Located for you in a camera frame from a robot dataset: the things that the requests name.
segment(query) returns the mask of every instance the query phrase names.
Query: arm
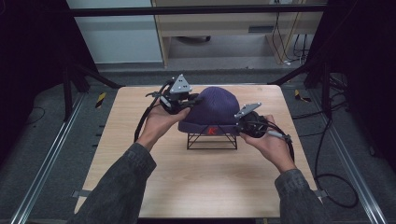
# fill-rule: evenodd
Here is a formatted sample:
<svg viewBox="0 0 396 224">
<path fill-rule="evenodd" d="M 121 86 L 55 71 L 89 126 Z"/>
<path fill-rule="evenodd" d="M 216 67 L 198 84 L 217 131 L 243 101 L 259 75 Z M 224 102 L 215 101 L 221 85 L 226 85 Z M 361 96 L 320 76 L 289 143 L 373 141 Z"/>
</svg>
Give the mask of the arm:
<svg viewBox="0 0 396 224">
<path fill-rule="evenodd" d="M 272 116 L 266 116 L 266 119 L 275 123 Z M 261 138 L 253 138 L 244 133 L 240 135 L 280 172 L 275 184 L 280 198 L 282 223 L 331 223 L 322 203 L 294 164 L 283 139 L 268 133 Z"/>
<path fill-rule="evenodd" d="M 144 131 L 101 178 L 67 223 L 136 223 L 147 180 L 156 167 L 149 152 L 190 109 L 169 115 L 161 106 L 148 114 Z"/>
</svg>

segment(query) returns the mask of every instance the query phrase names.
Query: forearm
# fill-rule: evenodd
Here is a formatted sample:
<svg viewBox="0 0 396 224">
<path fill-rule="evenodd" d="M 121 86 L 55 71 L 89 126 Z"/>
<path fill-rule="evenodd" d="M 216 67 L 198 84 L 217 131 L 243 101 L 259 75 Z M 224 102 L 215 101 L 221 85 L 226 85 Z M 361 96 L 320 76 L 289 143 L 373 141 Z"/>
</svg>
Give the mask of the forearm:
<svg viewBox="0 0 396 224">
<path fill-rule="evenodd" d="M 282 223 L 331 223 L 321 201 L 300 170 L 289 170 L 276 180 Z"/>
<path fill-rule="evenodd" d="M 133 144 L 101 178 L 68 223 L 136 223 L 146 182 L 156 164 Z"/>
</svg>

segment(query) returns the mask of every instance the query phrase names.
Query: floor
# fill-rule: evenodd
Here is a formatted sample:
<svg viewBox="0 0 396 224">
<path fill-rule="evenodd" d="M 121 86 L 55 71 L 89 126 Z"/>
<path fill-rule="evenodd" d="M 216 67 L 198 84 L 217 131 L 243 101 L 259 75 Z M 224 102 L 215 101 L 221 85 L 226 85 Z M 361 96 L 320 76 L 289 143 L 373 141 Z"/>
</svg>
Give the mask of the floor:
<svg viewBox="0 0 396 224">
<path fill-rule="evenodd" d="M 277 64 L 269 44 L 263 35 L 212 36 L 205 42 L 200 38 L 175 37 L 169 52 L 169 64 L 164 67 L 139 65 L 136 69 L 123 72 L 104 71 L 102 75 L 117 83 L 133 85 L 161 85 L 169 77 L 183 73 L 190 84 L 265 84 L 277 80 L 289 71 L 304 63 L 300 58 L 302 39 L 297 42 L 296 50 L 290 49 L 288 55 L 296 59 L 290 65 Z M 334 75 L 347 83 L 342 75 Z M 33 207 L 28 208 L 29 219 L 65 220 L 72 215 L 77 199 L 71 197 L 73 190 L 79 190 L 88 173 L 100 135 L 106 125 L 117 90 L 88 78 L 91 89 L 83 94 L 83 102 L 78 115 L 65 139 L 55 163 L 43 186 L 38 190 Z M 315 103 L 319 100 L 320 87 L 307 90 L 304 74 L 293 78 L 282 86 L 294 125 L 300 135 L 305 155 L 311 170 L 315 170 L 318 149 L 318 173 L 331 173 L 349 179 L 346 166 L 340 159 L 337 149 L 340 136 L 342 146 L 347 148 L 352 160 L 356 162 L 369 192 L 375 198 L 380 212 L 388 223 L 396 223 L 396 175 L 388 164 L 370 154 L 370 146 L 355 118 L 353 108 L 342 104 L 332 112 L 333 130 L 327 132 L 321 142 L 326 125 L 325 117 L 316 115 L 300 119 L 299 115 L 319 111 Z M 295 90 L 304 99 L 295 98 Z M 95 108 L 100 93 L 106 92 L 101 108 Z M 333 104 L 343 103 L 345 98 L 337 90 L 332 90 Z M 81 96 L 74 90 L 74 99 Z M 15 146 L 5 169 L 0 171 L 0 220 L 8 220 L 18 209 L 26 192 L 32 186 L 42 162 L 49 153 L 52 142 L 61 129 L 64 118 L 63 88 L 55 86 L 37 95 L 35 108 L 27 121 L 20 141 Z M 342 204 L 353 203 L 355 197 L 351 187 L 338 178 L 323 178 L 320 181 L 335 201 Z M 385 223 L 374 222 L 367 216 L 367 207 L 362 202 L 353 208 L 336 205 L 329 198 L 323 203 L 334 223 Z M 270 218 L 269 223 L 278 223 Z"/>
</svg>

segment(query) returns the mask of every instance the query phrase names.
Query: hat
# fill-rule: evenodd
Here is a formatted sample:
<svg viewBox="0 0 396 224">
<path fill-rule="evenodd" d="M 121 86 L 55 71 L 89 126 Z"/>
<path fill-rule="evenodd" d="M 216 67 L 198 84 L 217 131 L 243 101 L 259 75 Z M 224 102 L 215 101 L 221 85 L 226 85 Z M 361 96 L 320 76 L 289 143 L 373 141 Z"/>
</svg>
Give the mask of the hat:
<svg viewBox="0 0 396 224">
<path fill-rule="evenodd" d="M 239 104 L 232 93 L 220 87 L 208 87 L 197 99 L 201 99 L 201 103 L 195 105 L 189 115 L 178 123 L 179 131 L 208 135 L 239 135 L 236 130 L 237 119 L 234 116 L 239 111 Z"/>
</svg>

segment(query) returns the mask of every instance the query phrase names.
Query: hand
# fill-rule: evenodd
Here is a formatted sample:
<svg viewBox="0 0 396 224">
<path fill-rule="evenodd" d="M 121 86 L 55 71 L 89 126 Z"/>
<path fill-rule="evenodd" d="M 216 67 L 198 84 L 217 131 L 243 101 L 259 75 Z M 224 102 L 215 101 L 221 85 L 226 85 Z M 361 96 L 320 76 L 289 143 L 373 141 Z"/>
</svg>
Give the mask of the hand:
<svg viewBox="0 0 396 224">
<path fill-rule="evenodd" d="M 151 151 L 158 139 L 160 139 L 176 122 L 186 118 L 189 112 L 190 109 L 185 108 L 178 114 L 170 115 L 160 106 L 159 102 L 157 102 L 148 114 L 145 128 L 140 137 L 136 140 L 136 143 L 139 143 L 148 151 Z"/>
<path fill-rule="evenodd" d="M 265 118 L 275 123 L 272 115 L 265 116 Z M 268 133 L 261 138 L 250 137 L 244 133 L 240 133 L 240 135 L 246 143 L 257 148 L 265 159 L 273 163 L 280 173 L 297 168 L 290 156 L 288 145 L 284 139 L 272 136 Z"/>
</svg>

